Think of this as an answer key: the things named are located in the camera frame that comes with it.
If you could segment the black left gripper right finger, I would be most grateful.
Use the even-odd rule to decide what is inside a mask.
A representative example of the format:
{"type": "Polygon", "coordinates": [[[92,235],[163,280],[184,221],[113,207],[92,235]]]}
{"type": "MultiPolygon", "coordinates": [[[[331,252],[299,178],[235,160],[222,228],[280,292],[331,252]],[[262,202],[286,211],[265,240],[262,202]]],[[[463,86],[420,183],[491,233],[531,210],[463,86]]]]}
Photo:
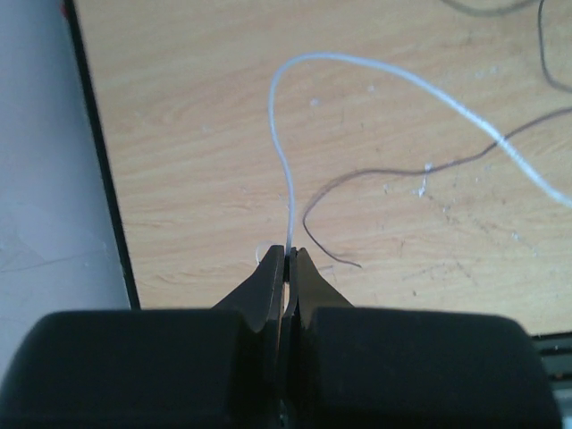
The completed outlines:
{"type": "Polygon", "coordinates": [[[523,327],[504,316],[355,307],[304,249],[288,256],[295,428],[558,428],[523,327]]]}

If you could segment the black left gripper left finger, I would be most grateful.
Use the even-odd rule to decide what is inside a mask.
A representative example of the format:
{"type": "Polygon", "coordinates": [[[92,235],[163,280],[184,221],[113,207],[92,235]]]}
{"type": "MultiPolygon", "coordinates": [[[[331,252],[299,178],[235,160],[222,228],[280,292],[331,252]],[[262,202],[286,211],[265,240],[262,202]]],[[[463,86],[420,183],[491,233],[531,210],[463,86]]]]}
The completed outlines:
{"type": "Polygon", "coordinates": [[[281,428],[286,257],[268,249],[215,306],[38,320],[1,384],[4,428],[281,428]]]}

